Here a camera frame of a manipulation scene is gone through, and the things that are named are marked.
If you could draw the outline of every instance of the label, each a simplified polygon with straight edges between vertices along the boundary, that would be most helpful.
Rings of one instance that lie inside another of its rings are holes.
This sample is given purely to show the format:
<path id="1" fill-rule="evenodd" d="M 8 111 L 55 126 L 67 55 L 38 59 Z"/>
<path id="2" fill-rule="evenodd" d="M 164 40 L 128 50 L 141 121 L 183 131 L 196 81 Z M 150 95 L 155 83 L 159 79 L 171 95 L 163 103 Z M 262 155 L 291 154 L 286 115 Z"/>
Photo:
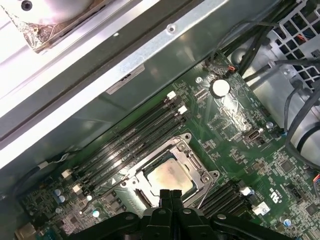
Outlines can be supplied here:
<path id="1" fill-rule="evenodd" d="M 127 84 L 129 81 L 134 79 L 136 76 L 138 76 L 140 73 L 142 73 L 145 70 L 145 65 L 142 64 L 138 66 L 135 70 L 130 72 L 128 75 L 126 75 L 124 78 L 122 78 L 120 81 L 116 82 L 114 85 L 109 87 L 107 91 L 105 91 L 107 94 L 114 94 L 116 91 L 118 91 L 121 87 L 123 87 L 125 84 Z"/>
<path id="2" fill-rule="evenodd" d="M 277 189 L 274 190 L 273 188 L 270 188 L 270 192 L 270 197 L 275 204 L 282 203 L 282 195 Z"/>

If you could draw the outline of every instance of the sticker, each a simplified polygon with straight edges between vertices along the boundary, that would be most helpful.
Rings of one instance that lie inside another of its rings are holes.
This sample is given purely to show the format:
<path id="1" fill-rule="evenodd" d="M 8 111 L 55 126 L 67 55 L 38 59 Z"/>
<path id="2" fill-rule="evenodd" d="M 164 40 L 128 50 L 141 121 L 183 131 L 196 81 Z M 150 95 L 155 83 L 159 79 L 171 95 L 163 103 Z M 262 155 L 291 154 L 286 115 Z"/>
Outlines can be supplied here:
<path id="1" fill-rule="evenodd" d="M 145 65 L 142 64 L 138 66 L 135 70 L 130 72 L 128 75 L 126 75 L 124 78 L 122 78 L 120 81 L 116 82 L 114 85 L 112 85 L 110 88 L 105 91 L 107 94 L 114 94 L 116 91 L 118 91 L 121 87 L 123 87 L 125 84 L 127 84 L 129 81 L 134 79 L 136 76 L 138 76 L 140 73 L 142 73 L 145 70 Z"/>
<path id="2" fill-rule="evenodd" d="M 261 214 L 262 216 L 266 215 L 271 209 L 270 207 L 268 207 L 268 205 L 263 201 L 262 203 L 260 203 L 258 206 L 254 207 L 253 212 L 256 215 Z"/>

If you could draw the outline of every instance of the capacitor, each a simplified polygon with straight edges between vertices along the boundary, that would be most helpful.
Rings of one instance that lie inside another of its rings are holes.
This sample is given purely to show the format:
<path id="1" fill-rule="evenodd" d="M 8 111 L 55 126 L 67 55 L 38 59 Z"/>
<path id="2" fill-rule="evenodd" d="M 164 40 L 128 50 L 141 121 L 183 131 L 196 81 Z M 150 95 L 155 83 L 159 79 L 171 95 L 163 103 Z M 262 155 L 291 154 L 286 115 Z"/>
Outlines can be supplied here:
<path id="1" fill-rule="evenodd" d="M 86 200 L 90 202 L 92 200 L 92 196 L 91 195 L 86 196 Z"/>
<path id="2" fill-rule="evenodd" d="M 63 195 L 60 195 L 59 196 L 59 201 L 60 201 L 60 203 L 64 203 L 66 201 L 66 197 L 63 196 Z"/>
<path id="3" fill-rule="evenodd" d="M 57 188 L 57 189 L 54 190 L 53 192 L 54 192 L 54 194 L 55 194 L 57 197 L 59 197 L 59 196 L 62 194 L 62 190 L 59 189 L 59 188 Z"/>
<path id="4" fill-rule="evenodd" d="M 214 80 L 210 84 L 209 91 L 216 99 L 221 99 L 230 92 L 230 84 L 224 79 Z"/>
<path id="5" fill-rule="evenodd" d="M 62 213 L 62 208 L 61 207 L 57 207 L 56 209 L 55 209 L 55 213 L 56 214 L 60 214 L 60 213 Z"/>
<path id="6" fill-rule="evenodd" d="M 93 212 L 92 212 L 92 216 L 94 218 L 98 218 L 100 216 L 100 209 L 96 208 Z"/>
<path id="7" fill-rule="evenodd" d="M 274 123 L 271 121 L 266 122 L 265 127 L 267 129 L 272 129 L 274 127 Z"/>
<path id="8" fill-rule="evenodd" d="M 279 220 L 285 227 L 291 227 L 291 220 L 286 216 L 281 216 Z"/>

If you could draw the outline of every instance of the screw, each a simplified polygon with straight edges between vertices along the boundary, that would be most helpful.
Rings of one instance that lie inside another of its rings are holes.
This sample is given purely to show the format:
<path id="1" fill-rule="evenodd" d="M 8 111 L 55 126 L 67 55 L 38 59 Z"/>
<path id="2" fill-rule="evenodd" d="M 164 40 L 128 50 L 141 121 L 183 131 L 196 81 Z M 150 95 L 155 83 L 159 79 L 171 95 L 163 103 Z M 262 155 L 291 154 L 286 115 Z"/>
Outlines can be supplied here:
<path id="1" fill-rule="evenodd" d="M 266 127 L 267 129 L 272 129 L 272 128 L 274 127 L 274 124 L 273 124 L 273 122 L 268 121 L 268 122 L 265 124 L 265 127 Z"/>
<path id="2" fill-rule="evenodd" d="M 198 76 L 198 77 L 195 79 L 195 82 L 196 82 L 197 84 L 202 83 L 202 82 L 203 82 L 202 77 Z"/>
<path id="3" fill-rule="evenodd" d="M 287 69 L 287 70 L 284 71 L 283 74 L 284 74 L 284 75 L 288 75 L 290 72 L 291 72 L 290 69 Z"/>
<path id="4" fill-rule="evenodd" d="M 183 209 L 182 211 L 184 214 L 190 214 L 191 213 L 191 210 L 190 209 Z"/>
<path id="5" fill-rule="evenodd" d="M 220 219 L 220 220 L 226 220 L 227 219 L 227 217 L 225 215 L 223 215 L 223 214 L 218 214 L 216 217 L 218 219 Z"/>
<path id="6" fill-rule="evenodd" d="M 180 150 L 184 150 L 186 148 L 186 146 L 184 144 L 180 144 L 179 148 L 180 148 Z"/>
<path id="7" fill-rule="evenodd" d="M 204 183 L 207 183 L 209 180 L 210 180 L 210 178 L 209 178 L 209 176 L 207 176 L 207 175 L 205 175 L 205 176 L 202 177 L 202 181 L 203 181 Z"/>
<path id="8" fill-rule="evenodd" d="M 125 220 L 132 220 L 134 219 L 135 217 L 133 215 L 128 215 L 125 217 Z"/>

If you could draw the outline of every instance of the screw hole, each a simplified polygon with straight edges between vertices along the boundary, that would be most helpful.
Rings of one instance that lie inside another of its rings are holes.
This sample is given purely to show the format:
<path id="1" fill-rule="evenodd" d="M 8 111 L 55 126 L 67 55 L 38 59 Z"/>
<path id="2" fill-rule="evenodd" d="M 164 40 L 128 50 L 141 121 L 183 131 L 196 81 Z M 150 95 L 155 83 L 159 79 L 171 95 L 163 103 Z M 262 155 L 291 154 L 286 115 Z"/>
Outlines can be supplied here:
<path id="1" fill-rule="evenodd" d="M 31 1 L 22 1 L 21 8 L 23 11 L 30 11 L 32 9 L 32 2 Z"/>
<path id="2" fill-rule="evenodd" d="M 166 30 L 168 31 L 168 33 L 173 34 L 173 33 L 176 31 L 176 26 L 173 25 L 173 24 L 169 24 L 169 25 L 166 27 Z"/>

